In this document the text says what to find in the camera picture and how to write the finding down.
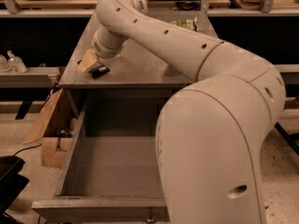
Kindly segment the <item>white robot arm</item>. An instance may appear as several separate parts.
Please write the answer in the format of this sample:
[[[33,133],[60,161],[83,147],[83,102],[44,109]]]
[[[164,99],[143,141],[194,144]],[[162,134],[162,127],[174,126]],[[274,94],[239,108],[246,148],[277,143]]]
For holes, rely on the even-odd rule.
[[[232,43],[149,17],[145,0],[98,0],[93,55],[132,39],[191,80],[164,105],[155,147],[171,224],[266,224],[261,145],[285,104],[280,72]]]

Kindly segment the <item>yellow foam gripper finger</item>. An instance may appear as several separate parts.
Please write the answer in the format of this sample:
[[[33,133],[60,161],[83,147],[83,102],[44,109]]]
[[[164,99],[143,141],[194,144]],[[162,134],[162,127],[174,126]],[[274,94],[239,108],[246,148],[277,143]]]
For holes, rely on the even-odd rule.
[[[78,71],[81,74],[88,73],[95,65],[98,64],[98,56],[93,49],[88,49],[78,63]]]

